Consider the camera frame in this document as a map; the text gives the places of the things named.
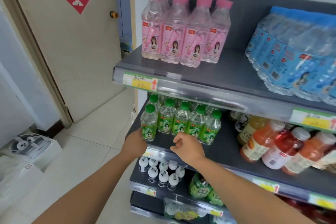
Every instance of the tiled floor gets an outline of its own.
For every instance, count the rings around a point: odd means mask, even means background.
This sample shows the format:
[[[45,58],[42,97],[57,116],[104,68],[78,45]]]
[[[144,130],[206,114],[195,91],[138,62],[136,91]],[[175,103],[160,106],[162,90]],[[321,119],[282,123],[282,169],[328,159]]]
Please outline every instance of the tiled floor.
[[[63,148],[35,189],[0,218],[2,224],[30,224],[58,198],[119,153],[131,126],[134,90],[126,89],[55,139]],[[98,224],[166,223],[129,212],[128,180],[136,162],[121,177]]]

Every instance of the human arm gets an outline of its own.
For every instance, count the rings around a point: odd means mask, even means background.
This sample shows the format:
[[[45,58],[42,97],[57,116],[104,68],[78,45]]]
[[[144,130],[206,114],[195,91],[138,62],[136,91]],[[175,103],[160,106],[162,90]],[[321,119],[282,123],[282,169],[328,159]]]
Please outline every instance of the human arm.
[[[141,129],[131,133],[118,155],[63,195],[33,224],[96,223],[126,168],[146,151],[141,137]]]
[[[170,149],[210,183],[238,223],[314,223],[274,194],[205,157],[201,143],[179,133]]]

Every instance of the store shelf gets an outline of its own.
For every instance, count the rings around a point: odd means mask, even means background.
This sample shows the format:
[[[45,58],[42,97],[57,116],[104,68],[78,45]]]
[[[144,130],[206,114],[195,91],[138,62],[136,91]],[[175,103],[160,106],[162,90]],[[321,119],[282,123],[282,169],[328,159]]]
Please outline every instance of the store shelf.
[[[148,173],[142,173],[139,166],[136,165],[130,177],[130,187],[132,190],[141,192],[156,198],[169,198],[183,204],[195,206],[203,209],[204,212],[215,216],[231,217],[230,212],[225,207],[220,207],[208,203],[206,200],[193,199],[188,192],[188,185],[194,175],[194,171],[186,170],[185,177],[177,185],[174,191],[169,190],[167,187],[160,187],[157,182],[151,183],[148,180]]]
[[[157,92],[199,103],[289,121],[294,108],[336,114],[336,107],[296,96],[270,92],[242,53],[223,50],[217,64],[197,68],[141,56],[141,46],[114,68],[113,80],[122,84],[125,73],[158,79]]]
[[[151,197],[139,192],[132,194],[131,200],[131,212],[141,214],[146,217],[154,217],[167,220],[168,223],[191,223],[191,224],[208,224],[209,217],[206,215],[204,218],[193,221],[176,221],[166,219],[163,216],[164,202],[162,199]]]
[[[143,109],[134,121],[129,133],[140,127],[140,115],[142,112]],[[170,151],[170,146],[174,144],[173,138],[174,136],[171,134],[157,132],[154,141],[148,142],[148,150],[145,155],[152,158],[158,157],[157,159],[161,161],[168,161],[170,156],[174,155],[174,160],[178,159],[178,162],[182,164],[183,161]],[[227,115],[222,116],[222,127],[214,143],[211,146],[204,145],[203,148],[208,158],[220,163],[223,167],[241,177],[254,183],[260,183],[263,180],[275,183],[275,185],[279,186],[279,195],[323,207],[330,205],[321,203],[325,202],[323,200],[327,200],[336,209],[334,174],[311,167],[297,176],[290,176],[281,170],[272,170],[266,167],[261,160],[256,163],[246,162],[239,154],[241,146],[237,142],[237,132],[233,124],[227,119]],[[331,198],[324,198],[322,201],[318,200],[322,196]]]

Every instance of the right hand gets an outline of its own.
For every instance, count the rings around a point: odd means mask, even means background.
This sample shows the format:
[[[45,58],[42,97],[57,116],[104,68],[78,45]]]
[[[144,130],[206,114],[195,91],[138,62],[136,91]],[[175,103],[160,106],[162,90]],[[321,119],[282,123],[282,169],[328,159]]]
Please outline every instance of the right hand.
[[[198,160],[205,158],[202,144],[196,137],[181,132],[175,136],[173,142],[175,146],[171,146],[170,150],[188,165],[194,166]]]

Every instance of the orange juice bottle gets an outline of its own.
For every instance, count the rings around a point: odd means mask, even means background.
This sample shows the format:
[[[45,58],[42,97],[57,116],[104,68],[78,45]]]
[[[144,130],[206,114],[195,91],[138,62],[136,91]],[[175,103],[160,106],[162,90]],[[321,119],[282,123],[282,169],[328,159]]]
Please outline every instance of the orange juice bottle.
[[[289,175],[296,175],[319,161],[324,151],[336,142],[332,133],[318,132],[305,142],[304,147],[281,170]]]
[[[252,116],[249,120],[249,123],[244,127],[244,129],[238,134],[237,139],[241,145],[247,143],[250,137],[256,130],[263,128],[269,119],[259,117],[259,116]]]
[[[270,120],[265,127],[254,132],[240,149],[240,155],[247,162],[256,162],[274,145],[275,138],[284,127],[285,124],[282,121]]]

